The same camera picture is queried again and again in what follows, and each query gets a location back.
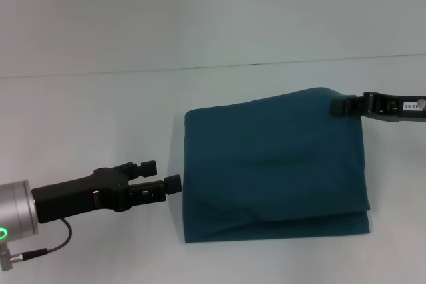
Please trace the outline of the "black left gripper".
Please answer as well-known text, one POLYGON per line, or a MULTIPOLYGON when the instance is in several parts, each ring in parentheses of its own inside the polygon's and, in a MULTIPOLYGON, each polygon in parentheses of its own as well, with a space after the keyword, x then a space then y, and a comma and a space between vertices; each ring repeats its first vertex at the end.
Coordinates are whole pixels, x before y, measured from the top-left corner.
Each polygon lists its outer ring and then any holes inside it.
POLYGON ((139 165, 128 162, 114 168, 97 169, 84 178, 33 188, 31 193, 38 221, 48 223, 102 209, 123 212, 131 208, 131 202, 164 202, 168 195, 182 191, 180 175, 129 187, 129 180, 155 175, 155 160, 139 165))

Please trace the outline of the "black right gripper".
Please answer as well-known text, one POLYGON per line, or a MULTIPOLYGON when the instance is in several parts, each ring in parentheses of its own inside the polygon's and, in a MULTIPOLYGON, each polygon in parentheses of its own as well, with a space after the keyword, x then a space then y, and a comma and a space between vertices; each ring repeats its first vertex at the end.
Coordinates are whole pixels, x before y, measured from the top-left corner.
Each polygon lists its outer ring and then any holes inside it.
POLYGON ((425 122, 425 96, 395 96, 365 92, 363 96, 333 99, 333 116, 366 116, 386 122, 425 122))

